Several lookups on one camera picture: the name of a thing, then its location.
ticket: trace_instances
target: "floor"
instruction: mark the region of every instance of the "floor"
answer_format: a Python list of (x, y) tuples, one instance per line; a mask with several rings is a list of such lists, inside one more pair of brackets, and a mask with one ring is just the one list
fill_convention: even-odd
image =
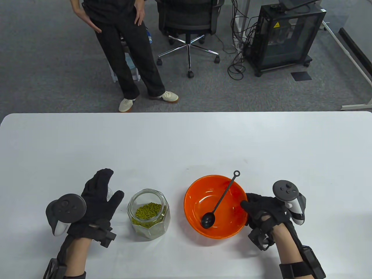
[[(337, 32), (353, 1), (323, 0), (327, 21)], [(153, 36), (153, 53), (171, 48), (157, 27), (155, 2), (148, 2), (145, 23)], [(0, 11), (0, 121), (9, 113), (117, 112), (122, 94), (113, 83), (107, 61), (91, 29), (66, 1), (6, 1)], [(231, 51), (231, 5), (222, 8), (217, 35)], [(309, 68), (296, 66), (253, 75), (248, 65), (241, 81), (227, 74), (233, 55), (222, 52), (215, 36), (205, 47), (214, 56), (192, 51), (195, 78), (188, 79), (185, 50), (163, 59), (159, 67), (167, 90), (180, 95), (177, 104), (149, 100), (146, 87), (133, 112), (339, 110), (341, 105), (365, 103), (371, 88), (328, 32), (319, 31)], [(294, 71), (308, 71), (311, 81), (295, 82)]]

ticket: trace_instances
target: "water bottle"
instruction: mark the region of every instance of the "water bottle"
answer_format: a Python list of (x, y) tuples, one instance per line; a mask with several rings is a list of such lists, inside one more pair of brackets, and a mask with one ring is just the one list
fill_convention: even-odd
[(146, 31), (147, 31), (148, 40), (150, 41), (150, 44), (152, 44), (153, 43), (153, 38), (151, 37), (151, 34), (148, 31), (148, 28), (147, 27), (146, 27)]

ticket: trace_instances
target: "computer case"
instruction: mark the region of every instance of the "computer case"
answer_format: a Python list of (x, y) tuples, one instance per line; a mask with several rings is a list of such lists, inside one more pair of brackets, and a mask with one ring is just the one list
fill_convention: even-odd
[(307, 54), (325, 14), (314, 3), (287, 11), (281, 5), (262, 6), (252, 45), (245, 49), (255, 75), (294, 64), (308, 67)]

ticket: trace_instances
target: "chair base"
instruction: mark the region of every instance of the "chair base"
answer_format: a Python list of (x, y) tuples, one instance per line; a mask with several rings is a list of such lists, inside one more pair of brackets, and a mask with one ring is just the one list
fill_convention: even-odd
[(198, 46), (198, 45), (193, 45), (193, 43), (196, 42), (196, 41), (198, 41), (198, 40), (202, 40), (202, 41), (203, 41), (203, 40), (204, 40), (204, 35), (201, 35), (201, 36), (199, 36), (199, 37), (197, 37), (197, 38), (191, 40), (191, 39), (190, 39), (190, 35), (187, 34), (187, 35), (186, 35), (186, 41), (181, 40), (181, 39), (179, 39), (179, 38), (172, 37), (172, 36), (168, 36), (168, 37), (169, 37), (169, 39), (172, 39), (172, 40), (175, 40), (175, 41), (179, 41), (179, 42), (181, 42), (182, 45), (181, 45), (181, 46), (178, 46), (178, 47), (176, 47), (176, 48), (173, 48), (173, 49), (171, 49), (171, 50), (168, 50), (168, 51), (166, 51), (166, 52), (164, 52), (164, 53), (162, 53), (162, 54), (159, 54), (159, 55), (158, 55), (158, 60), (156, 61), (156, 64), (159, 65), (159, 66), (161, 66), (161, 65), (163, 64), (163, 61), (161, 60), (161, 57), (163, 57), (163, 56), (165, 56), (165, 55), (167, 55), (167, 54), (170, 54), (170, 53), (172, 53), (172, 52), (174, 52), (174, 51), (177, 51), (177, 50), (179, 50), (179, 49), (182, 49), (182, 48), (184, 48), (184, 47), (187, 48), (187, 54), (188, 54), (188, 58), (189, 58), (189, 71), (188, 71), (188, 73), (187, 73), (187, 76), (188, 76), (189, 78), (193, 78), (193, 77), (194, 77), (194, 73), (193, 73), (192, 70), (191, 70), (191, 54), (190, 54), (190, 48), (191, 48), (191, 47), (194, 47), (194, 48), (197, 48), (197, 49), (203, 50), (203, 51), (208, 52), (208, 53), (211, 53), (211, 54), (214, 54), (214, 55), (216, 56), (215, 59), (214, 59), (214, 62), (215, 62), (216, 64), (218, 64), (218, 63), (220, 62), (220, 58), (219, 58), (219, 53), (218, 53), (218, 52), (214, 52), (214, 51), (212, 51), (212, 50), (209, 50), (209, 49), (203, 48), (203, 47)]

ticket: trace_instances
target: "glass jar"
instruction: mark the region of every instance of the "glass jar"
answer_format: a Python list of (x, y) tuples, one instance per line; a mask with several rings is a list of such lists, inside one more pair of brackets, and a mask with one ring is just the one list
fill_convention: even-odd
[(153, 240), (163, 235), (169, 226), (170, 211), (163, 193), (144, 189), (130, 200), (127, 213), (135, 232)]

